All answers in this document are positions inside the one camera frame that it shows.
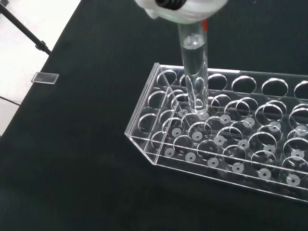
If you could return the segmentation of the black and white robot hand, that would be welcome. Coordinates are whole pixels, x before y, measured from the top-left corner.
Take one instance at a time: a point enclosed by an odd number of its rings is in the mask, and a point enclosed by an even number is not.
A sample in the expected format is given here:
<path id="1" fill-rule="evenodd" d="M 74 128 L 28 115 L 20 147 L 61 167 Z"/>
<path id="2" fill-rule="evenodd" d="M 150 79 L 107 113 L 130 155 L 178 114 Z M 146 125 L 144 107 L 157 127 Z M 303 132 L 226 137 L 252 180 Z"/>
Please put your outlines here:
<path id="1" fill-rule="evenodd" d="M 203 21 L 222 7 L 228 0 L 135 0 L 152 18 L 163 18 L 178 24 Z"/>

